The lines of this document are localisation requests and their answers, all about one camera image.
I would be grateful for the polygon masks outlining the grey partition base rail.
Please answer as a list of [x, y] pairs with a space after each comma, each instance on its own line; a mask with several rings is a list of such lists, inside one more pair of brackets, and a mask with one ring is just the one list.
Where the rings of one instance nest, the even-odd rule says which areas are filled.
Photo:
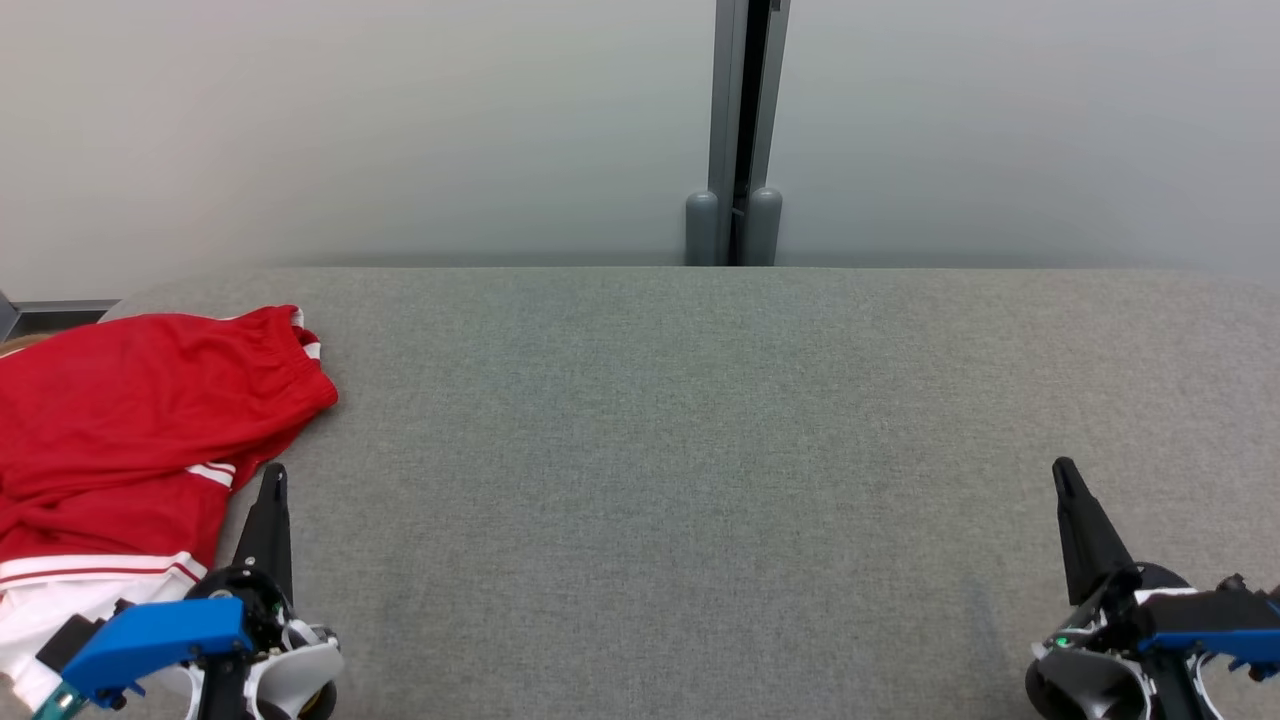
[[0, 342], [93, 324], [118, 304], [118, 299], [18, 302], [0, 290]]

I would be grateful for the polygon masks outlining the red shorts with white stripe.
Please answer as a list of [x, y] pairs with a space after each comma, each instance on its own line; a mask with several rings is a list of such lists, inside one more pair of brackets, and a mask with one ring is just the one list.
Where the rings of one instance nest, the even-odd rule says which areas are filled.
[[205, 462], [251, 477], [338, 400], [293, 306], [127, 316], [0, 357], [0, 524]]

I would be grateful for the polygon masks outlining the red and white basketball jersey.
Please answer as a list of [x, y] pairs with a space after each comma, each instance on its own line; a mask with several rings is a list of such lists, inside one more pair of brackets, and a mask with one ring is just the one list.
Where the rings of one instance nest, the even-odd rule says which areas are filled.
[[206, 575], [243, 480], [229, 462], [205, 462], [0, 524], [0, 685], [23, 715], [60, 684], [36, 655], [68, 619], [104, 619], [118, 600], [179, 600]]

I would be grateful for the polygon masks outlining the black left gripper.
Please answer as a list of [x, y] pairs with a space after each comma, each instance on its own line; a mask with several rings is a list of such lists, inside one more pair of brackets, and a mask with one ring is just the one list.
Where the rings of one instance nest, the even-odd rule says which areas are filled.
[[260, 653], [288, 650], [293, 610], [288, 474], [283, 464], [264, 468], [230, 566], [207, 574], [188, 591], [189, 600], [234, 596], [244, 606], [244, 626]]

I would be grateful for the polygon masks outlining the grey metal partition post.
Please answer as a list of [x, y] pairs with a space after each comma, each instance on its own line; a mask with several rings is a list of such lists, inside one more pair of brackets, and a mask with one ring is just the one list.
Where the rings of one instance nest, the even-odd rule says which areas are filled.
[[768, 181], [794, 0], [716, 0], [707, 187], [685, 202], [689, 266], [772, 266], [783, 196]]

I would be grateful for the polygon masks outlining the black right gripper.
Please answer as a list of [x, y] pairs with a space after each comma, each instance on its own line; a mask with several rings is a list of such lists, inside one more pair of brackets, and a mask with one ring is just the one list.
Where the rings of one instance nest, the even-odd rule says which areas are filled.
[[1157, 597], [1190, 594], [1193, 585], [1156, 562], [1134, 562], [1073, 459], [1056, 459], [1052, 473], [1071, 612], [1036, 652], [1125, 653], [1142, 635], [1134, 625], [1137, 610]]

